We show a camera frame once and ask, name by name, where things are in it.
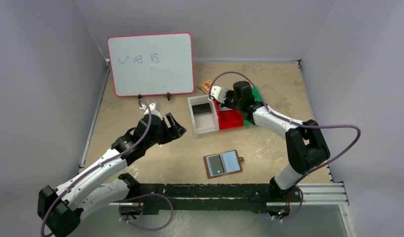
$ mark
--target orange object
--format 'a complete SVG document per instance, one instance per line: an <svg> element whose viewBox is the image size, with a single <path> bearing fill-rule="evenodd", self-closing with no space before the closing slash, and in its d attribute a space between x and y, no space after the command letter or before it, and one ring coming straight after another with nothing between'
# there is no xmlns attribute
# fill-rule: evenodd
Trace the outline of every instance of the orange object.
<svg viewBox="0 0 404 237"><path fill-rule="evenodd" d="M199 89L201 89L205 94L209 94L209 90L211 89L211 80L207 80L204 83L200 84Z"/></svg>

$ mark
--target red container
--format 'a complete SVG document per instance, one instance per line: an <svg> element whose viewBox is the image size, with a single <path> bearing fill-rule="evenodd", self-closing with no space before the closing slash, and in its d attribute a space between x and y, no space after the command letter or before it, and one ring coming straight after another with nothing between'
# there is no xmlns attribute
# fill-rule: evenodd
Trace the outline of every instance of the red container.
<svg viewBox="0 0 404 237"><path fill-rule="evenodd" d="M218 115L219 130L233 127L241 127L244 125L244 119L237 110L219 110L220 105L215 103L215 109Z"/></svg>

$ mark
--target gray wall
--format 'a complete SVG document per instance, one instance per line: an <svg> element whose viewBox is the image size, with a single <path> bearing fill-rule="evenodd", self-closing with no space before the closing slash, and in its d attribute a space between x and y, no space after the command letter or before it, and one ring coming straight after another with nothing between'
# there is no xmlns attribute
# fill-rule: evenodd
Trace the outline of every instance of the gray wall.
<svg viewBox="0 0 404 237"><path fill-rule="evenodd" d="M0 0L0 236L39 236L37 194L78 170L104 76L74 0Z"/></svg>
<svg viewBox="0 0 404 237"><path fill-rule="evenodd" d="M188 31L196 60L302 58L335 0L77 0L96 42Z"/></svg>
<svg viewBox="0 0 404 237"><path fill-rule="evenodd" d="M363 130L331 165L359 236L404 236L404 1L336 1L302 69L317 120ZM335 155L354 132L325 136Z"/></svg>

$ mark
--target robotic arm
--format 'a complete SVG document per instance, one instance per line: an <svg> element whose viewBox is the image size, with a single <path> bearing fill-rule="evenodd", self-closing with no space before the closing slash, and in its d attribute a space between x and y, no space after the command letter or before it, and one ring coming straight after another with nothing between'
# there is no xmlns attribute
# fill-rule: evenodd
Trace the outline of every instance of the robotic arm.
<svg viewBox="0 0 404 237"><path fill-rule="evenodd" d="M221 106L238 110L243 119L263 126L286 140L289 164L270 180L272 194L286 193L304 174L330 157L330 151L319 129L305 129L294 124L318 125L316 121L303 122L283 115L269 106L266 108L262 102L254 99L251 85L247 81L234 83L233 89L214 85L211 96ZM286 120L272 115L270 111ZM309 144L306 145L304 140L309 140Z"/></svg>
<svg viewBox="0 0 404 237"><path fill-rule="evenodd" d="M149 108L143 106L142 109L145 110L145 113L138 125L117 138L94 164L55 189L46 186L39 192L37 214L41 219L44 219L46 212L56 202L46 220L46 225L56 237L69 235L81 220L101 207L125 199L131 192L131 183L135 180L132 176L121 175L111 184L102 183L143 157L147 149L153 145L169 143L180 138L186 132L186 129L174 120L171 113L166 114L170 123L170 127L167 126L159 113L158 102L150 104ZM112 159L137 143L148 126L149 116L151 116L151 123L141 142L120 158ZM70 189L70 185L78 179L79 181Z"/></svg>

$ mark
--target white box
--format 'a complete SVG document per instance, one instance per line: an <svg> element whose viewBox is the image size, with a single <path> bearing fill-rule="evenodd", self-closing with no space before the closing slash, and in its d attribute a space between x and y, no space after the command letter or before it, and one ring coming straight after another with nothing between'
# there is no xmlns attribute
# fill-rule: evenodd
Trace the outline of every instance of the white box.
<svg viewBox="0 0 404 237"><path fill-rule="evenodd" d="M200 95L194 97L188 97L189 109L191 114L191 121L193 123L194 134L202 134L207 132L219 131L218 115L216 113L215 105L213 101L209 101L208 95ZM210 114L194 115L193 105L200 105L209 103L211 106Z"/></svg>

